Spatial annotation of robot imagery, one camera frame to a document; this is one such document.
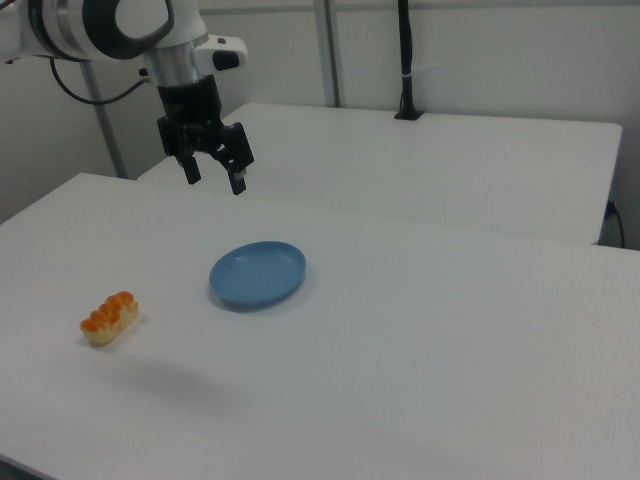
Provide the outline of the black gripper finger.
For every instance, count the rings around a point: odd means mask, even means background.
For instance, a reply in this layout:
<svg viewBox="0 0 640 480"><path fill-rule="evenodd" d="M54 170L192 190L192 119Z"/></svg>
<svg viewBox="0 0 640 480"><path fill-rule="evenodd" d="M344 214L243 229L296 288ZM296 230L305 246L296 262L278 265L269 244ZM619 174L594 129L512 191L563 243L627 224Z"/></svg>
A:
<svg viewBox="0 0 640 480"><path fill-rule="evenodd" d="M183 168L187 182L196 184L201 180L201 173L197 160L192 153L186 153L179 157L179 164Z"/></svg>
<svg viewBox="0 0 640 480"><path fill-rule="evenodd" d="M221 146L214 158L225 168L232 193L240 195L246 190L244 176L246 174L246 155L236 148Z"/></svg>

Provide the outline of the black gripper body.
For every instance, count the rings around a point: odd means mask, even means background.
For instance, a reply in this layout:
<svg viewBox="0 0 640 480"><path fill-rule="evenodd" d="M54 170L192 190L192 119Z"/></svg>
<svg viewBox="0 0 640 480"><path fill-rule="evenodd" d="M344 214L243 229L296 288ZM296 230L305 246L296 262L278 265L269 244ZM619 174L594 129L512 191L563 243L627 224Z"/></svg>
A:
<svg viewBox="0 0 640 480"><path fill-rule="evenodd" d="M197 166L195 154L206 153L225 168L246 168L254 162L241 123L226 125L215 77L158 89L165 115L158 128L165 153L183 168Z"/></svg>

